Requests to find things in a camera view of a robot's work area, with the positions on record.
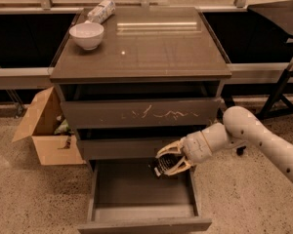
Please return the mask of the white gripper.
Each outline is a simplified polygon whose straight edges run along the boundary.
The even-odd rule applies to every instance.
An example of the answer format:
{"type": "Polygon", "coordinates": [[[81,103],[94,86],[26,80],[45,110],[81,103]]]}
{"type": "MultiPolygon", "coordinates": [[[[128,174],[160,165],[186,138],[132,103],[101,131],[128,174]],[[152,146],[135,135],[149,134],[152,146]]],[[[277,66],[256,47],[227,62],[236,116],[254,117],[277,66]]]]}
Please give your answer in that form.
{"type": "Polygon", "coordinates": [[[183,137],[182,141],[176,140],[164,146],[156,153],[156,158],[159,159],[168,154],[181,156],[183,152],[188,160],[185,156],[177,157],[177,165],[166,172],[166,176],[182,173],[190,169],[191,165],[202,163],[212,156],[212,151],[203,133],[195,132],[183,137]]]}

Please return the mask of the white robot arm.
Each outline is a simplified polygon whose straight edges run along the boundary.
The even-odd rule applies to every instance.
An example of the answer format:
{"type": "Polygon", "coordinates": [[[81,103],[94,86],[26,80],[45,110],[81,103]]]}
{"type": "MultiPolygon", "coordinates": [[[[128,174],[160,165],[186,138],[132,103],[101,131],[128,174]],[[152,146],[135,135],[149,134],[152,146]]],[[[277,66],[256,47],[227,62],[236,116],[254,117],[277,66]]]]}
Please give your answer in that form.
{"type": "Polygon", "coordinates": [[[161,148],[152,169],[157,176],[173,176],[204,162],[221,149],[240,147],[246,141],[256,146],[293,183],[293,144],[272,133],[241,106],[227,109],[222,123],[161,148]]]}

